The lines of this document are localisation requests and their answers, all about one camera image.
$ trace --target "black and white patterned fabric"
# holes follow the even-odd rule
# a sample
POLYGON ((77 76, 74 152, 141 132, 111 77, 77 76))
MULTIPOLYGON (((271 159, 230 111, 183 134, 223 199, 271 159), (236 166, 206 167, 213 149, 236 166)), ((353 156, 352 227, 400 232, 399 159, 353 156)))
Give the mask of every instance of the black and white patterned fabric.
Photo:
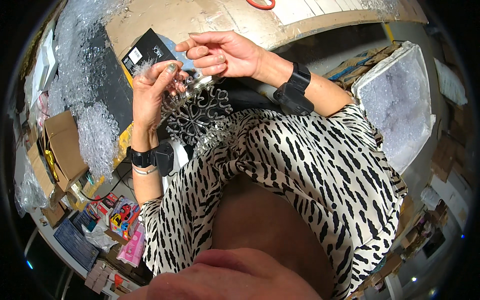
POLYGON ((381 135, 354 104, 329 118, 261 109, 230 118, 236 142, 191 160, 162 200, 143 205, 147 266, 178 272, 209 249, 222 187, 245 173, 303 217, 335 273, 333 298, 347 297, 390 249, 407 193, 381 135))

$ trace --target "lips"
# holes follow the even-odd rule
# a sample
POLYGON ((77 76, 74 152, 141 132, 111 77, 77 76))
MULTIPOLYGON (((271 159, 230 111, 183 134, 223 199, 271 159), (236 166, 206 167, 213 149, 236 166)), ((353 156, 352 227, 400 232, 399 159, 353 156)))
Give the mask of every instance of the lips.
POLYGON ((252 270, 228 250, 210 249, 198 254, 193 264, 206 264, 212 267, 224 268, 246 273, 253 276, 252 270))

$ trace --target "hand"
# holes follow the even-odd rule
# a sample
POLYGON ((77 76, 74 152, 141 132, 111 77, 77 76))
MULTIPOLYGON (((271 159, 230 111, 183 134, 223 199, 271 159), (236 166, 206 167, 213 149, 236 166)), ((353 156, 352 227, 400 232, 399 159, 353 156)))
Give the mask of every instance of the hand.
POLYGON ((167 85, 177 74, 183 63, 168 60, 156 63, 144 75, 133 79, 133 123, 136 130, 155 132, 160 123, 160 108, 165 91, 174 93, 167 85))
POLYGON ((187 51, 196 68, 205 76, 257 77, 267 52, 249 39, 233 32, 190 33, 175 51, 187 51))

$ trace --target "black box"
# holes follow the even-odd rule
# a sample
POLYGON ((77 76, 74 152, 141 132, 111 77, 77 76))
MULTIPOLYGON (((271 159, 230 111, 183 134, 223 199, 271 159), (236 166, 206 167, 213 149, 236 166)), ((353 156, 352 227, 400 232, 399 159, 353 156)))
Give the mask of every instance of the black box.
POLYGON ((151 28, 128 51, 127 55, 122 59, 122 63, 130 75, 133 76, 134 66, 142 65, 144 61, 149 59, 153 60, 153 64, 160 61, 176 60, 175 56, 151 28))

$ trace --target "wrist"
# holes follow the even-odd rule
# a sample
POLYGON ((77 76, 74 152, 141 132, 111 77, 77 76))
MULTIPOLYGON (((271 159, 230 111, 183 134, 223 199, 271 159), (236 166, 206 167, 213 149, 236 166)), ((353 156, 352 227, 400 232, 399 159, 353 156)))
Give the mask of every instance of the wrist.
POLYGON ((258 72, 252 78, 279 88, 290 79, 292 72, 292 62, 279 57, 273 52, 265 51, 260 59, 258 72))
POLYGON ((156 131, 146 130, 133 126, 132 149, 138 152, 147 152, 158 146, 156 131))

